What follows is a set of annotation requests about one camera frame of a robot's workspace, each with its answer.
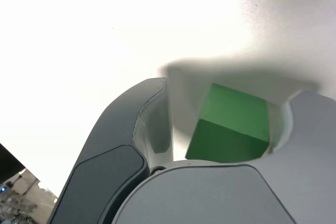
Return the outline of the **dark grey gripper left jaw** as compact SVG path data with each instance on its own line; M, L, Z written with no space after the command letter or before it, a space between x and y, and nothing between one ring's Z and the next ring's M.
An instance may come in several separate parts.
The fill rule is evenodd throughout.
M111 223L152 169L172 160L167 79L147 79L117 97L100 115L49 222Z

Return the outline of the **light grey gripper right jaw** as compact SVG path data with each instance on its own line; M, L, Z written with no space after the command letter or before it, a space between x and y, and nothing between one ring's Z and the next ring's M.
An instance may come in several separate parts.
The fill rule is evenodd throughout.
M335 101L302 91L280 146L238 164L179 161L143 181L114 223L335 223Z

